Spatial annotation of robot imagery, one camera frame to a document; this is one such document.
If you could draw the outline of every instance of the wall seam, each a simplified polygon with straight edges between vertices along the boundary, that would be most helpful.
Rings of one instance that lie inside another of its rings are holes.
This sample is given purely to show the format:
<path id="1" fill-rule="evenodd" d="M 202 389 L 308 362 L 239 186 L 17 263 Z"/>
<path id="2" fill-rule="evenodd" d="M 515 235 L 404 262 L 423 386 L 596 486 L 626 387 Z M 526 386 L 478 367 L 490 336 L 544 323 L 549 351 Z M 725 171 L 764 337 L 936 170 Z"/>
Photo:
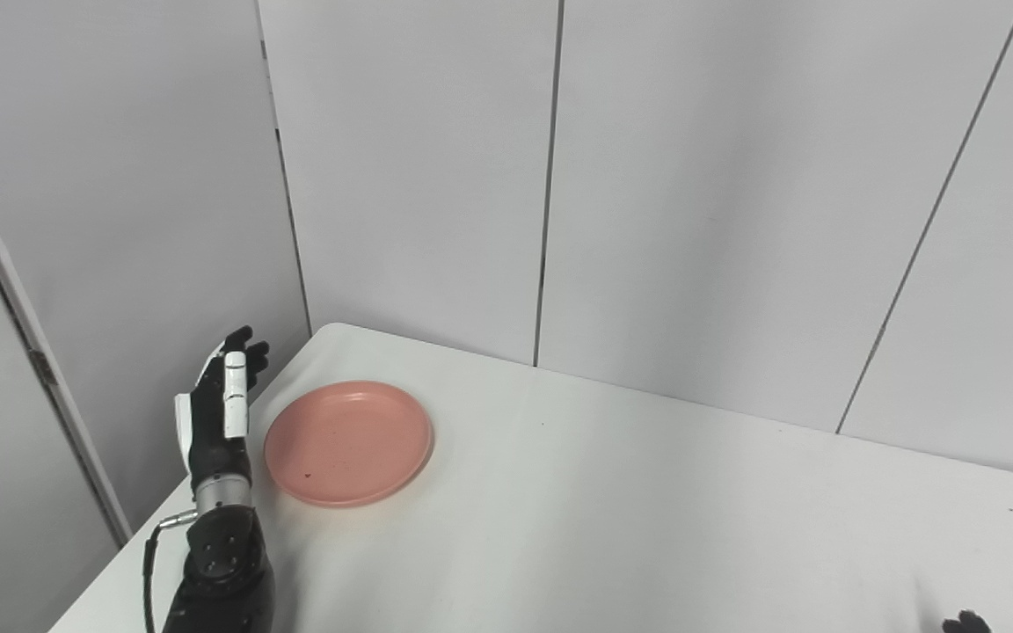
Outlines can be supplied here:
<path id="1" fill-rule="evenodd" d="M 550 244 L 550 195 L 554 187 L 554 142 L 557 137 L 557 92 L 562 80 L 562 32 L 565 23 L 565 0 L 557 3 L 557 36 L 554 41 L 554 81 L 550 95 L 550 152 L 546 157 L 546 201 L 542 215 L 542 257 L 538 264 L 538 302 L 534 323 L 534 366 L 542 347 L 542 307 L 546 296 L 546 249 Z"/>
<path id="2" fill-rule="evenodd" d="M 959 147 L 956 148 L 956 155 L 952 157 L 952 164 L 949 165 L 948 172 L 944 175 L 944 181 L 940 185 L 940 190 L 936 193 L 936 201 L 933 202 L 932 210 L 929 212 L 928 219 L 925 220 L 925 225 L 921 229 L 920 236 L 917 237 L 917 244 L 913 247 L 912 255 L 910 260 L 905 264 L 905 270 L 902 272 L 901 281 L 897 284 L 897 291 L 893 293 L 893 297 L 889 300 L 889 307 L 885 310 L 885 316 L 881 320 L 881 325 L 877 328 L 877 333 L 875 339 L 873 339 L 873 344 L 870 345 L 870 351 L 865 358 L 865 364 L 862 365 L 862 370 L 859 372 L 859 377 L 855 381 L 855 389 L 851 390 L 850 399 L 847 401 L 847 406 L 843 408 L 843 414 L 839 417 L 839 425 L 836 427 L 837 436 L 841 436 L 843 432 L 843 425 L 847 423 L 847 416 L 851 412 L 851 406 L 855 405 L 855 399 L 857 397 L 857 392 L 862 386 L 862 381 L 865 378 L 870 369 L 870 364 L 873 362 L 877 353 L 877 347 L 881 344 L 881 339 L 885 336 L 885 329 L 889 327 L 889 320 L 893 316 L 893 310 L 897 308 L 897 302 L 902 299 L 902 293 L 905 292 L 905 285 L 910 280 L 910 273 L 913 271 L 913 265 L 917 263 L 917 256 L 921 255 L 921 247 L 924 245 L 925 237 L 929 235 L 929 229 L 932 229 L 933 221 L 936 220 L 936 213 L 940 211 L 941 202 L 944 200 L 944 195 L 948 192 L 948 185 L 952 183 L 952 176 L 956 173 L 956 166 L 960 163 L 960 157 L 963 156 L 963 152 L 968 147 L 968 141 L 971 139 L 971 133 L 973 129 L 977 128 L 977 122 L 980 121 L 980 115 L 984 110 L 984 105 L 988 102 L 988 95 L 992 91 L 994 83 L 996 83 L 996 77 L 998 77 L 998 72 L 1003 65 L 1003 60 L 1006 59 L 1006 52 L 1010 48 L 1010 42 L 1013 41 L 1013 23 L 1010 23 L 1010 30 L 1006 33 L 1006 39 L 1003 42 L 1003 47 L 998 53 L 996 59 L 996 64 L 992 67 L 992 72 L 988 77 L 988 83 L 984 85 L 984 90 L 980 95 L 980 100 L 977 101 L 977 108 L 971 113 L 971 120 L 968 121 L 968 128 L 964 130 L 963 137 L 960 140 Z"/>
<path id="3" fill-rule="evenodd" d="M 299 296 L 303 299 L 303 317 L 307 322 L 307 339 L 315 335 L 314 324 L 310 321 L 310 302 L 307 301 L 307 283 L 303 276 L 303 259 L 299 256 L 299 234 L 295 223 L 295 210 L 292 208 L 292 187 L 289 185 L 289 168 L 284 161 L 284 141 L 281 138 L 281 121 L 277 114 L 277 93 L 272 91 L 272 69 L 268 65 L 268 44 L 264 39 L 264 22 L 260 17 L 260 3 L 253 0 L 253 11 L 256 12 L 256 34 L 260 36 L 260 58 L 264 64 L 264 79 L 268 81 L 268 104 L 272 110 L 272 133 L 277 136 L 277 156 L 281 161 L 281 177 L 284 179 L 284 201 L 289 210 L 289 227 L 292 229 L 292 248 L 297 258 L 297 274 L 299 275 Z"/>

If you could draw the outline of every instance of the door hinge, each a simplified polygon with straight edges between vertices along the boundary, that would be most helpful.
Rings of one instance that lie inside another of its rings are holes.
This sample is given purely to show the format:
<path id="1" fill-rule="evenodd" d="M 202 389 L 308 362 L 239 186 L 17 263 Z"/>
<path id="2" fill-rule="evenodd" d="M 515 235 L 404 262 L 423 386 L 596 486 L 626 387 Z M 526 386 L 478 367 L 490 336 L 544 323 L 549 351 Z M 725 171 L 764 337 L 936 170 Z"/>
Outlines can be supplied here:
<path id="1" fill-rule="evenodd" d="M 40 349 L 29 349 L 29 362 L 33 364 L 36 376 L 42 378 L 42 382 L 49 386 L 57 386 L 57 377 L 53 374 L 53 366 L 50 359 Z"/>

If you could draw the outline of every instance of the white table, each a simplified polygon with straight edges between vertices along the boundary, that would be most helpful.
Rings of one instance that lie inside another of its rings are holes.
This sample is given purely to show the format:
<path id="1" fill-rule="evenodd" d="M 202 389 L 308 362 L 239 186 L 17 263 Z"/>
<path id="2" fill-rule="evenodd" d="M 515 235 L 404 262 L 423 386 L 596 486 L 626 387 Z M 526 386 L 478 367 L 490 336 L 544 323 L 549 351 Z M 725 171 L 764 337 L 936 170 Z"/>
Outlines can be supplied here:
<path id="1" fill-rule="evenodd" d="M 310 507 L 260 458 L 317 386 L 389 382 L 433 417 L 426 468 L 389 499 Z M 252 408 L 277 630 L 1013 632 L 1013 473 L 349 327 L 327 325 Z M 182 483 L 54 626 L 141 633 L 143 542 Z M 184 556 L 158 549 L 156 614 Z"/>

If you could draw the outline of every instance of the robotic arm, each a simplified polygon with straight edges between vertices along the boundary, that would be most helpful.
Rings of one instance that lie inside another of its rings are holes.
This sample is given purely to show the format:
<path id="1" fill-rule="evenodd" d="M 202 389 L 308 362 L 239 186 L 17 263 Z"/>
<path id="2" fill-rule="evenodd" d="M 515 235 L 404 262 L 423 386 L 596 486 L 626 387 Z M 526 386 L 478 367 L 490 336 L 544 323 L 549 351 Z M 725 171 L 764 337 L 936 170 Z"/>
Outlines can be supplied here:
<path id="1" fill-rule="evenodd" d="M 196 509 L 157 526 L 144 557 L 144 610 L 154 633 L 150 574 L 160 530 L 192 523 L 189 553 L 163 633 L 268 633 L 275 580 L 256 508 L 244 438 L 248 389 L 268 368 L 268 344 L 246 345 L 252 328 L 225 337 L 189 394 L 174 397 L 177 436 Z"/>

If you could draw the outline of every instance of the robotic hand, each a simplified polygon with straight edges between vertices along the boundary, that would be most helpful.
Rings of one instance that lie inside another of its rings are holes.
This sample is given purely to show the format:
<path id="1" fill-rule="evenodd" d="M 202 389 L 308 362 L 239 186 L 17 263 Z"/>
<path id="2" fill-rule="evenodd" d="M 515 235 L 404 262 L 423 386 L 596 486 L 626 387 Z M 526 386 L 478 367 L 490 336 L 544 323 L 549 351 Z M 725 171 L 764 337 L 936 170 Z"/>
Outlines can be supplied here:
<path id="1" fill-rule="evenodd" d="M 248 389 L 268 368 L 268 344 L 246 345 L 245 325 L 225 337 L 189 394 L 174 397 L 177 436 L 197 509 L 157 526 L 144 557 L 144 610 L 154 633 L 150 574 L 160 530 L 192 522 L 182 581 L 163 633 L 268 633 L 275 581 L 252 505 L 252 466 L 244 437 Z"/>

